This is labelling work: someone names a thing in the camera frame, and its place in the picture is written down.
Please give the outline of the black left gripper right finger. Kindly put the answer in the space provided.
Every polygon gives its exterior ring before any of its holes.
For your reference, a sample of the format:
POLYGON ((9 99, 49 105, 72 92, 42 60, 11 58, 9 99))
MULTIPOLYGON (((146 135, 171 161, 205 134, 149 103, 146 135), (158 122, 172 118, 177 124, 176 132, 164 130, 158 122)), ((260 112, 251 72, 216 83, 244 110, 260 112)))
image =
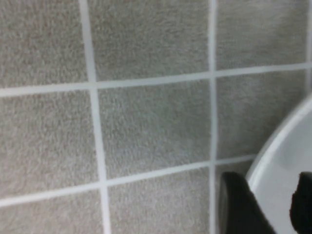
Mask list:
POLYGON ((290 219, 298 234, 312 233, 312 173, 301 172, 292 195, 290 219))

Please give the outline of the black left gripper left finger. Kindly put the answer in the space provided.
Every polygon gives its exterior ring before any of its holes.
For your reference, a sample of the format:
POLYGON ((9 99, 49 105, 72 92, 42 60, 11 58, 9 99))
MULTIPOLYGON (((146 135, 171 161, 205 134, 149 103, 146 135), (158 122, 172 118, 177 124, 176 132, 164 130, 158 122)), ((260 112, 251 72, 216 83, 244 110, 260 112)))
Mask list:
POLYGON ((274 234, 245 177, 237 172, 223 172, 218 199, 220 234, 274 234))

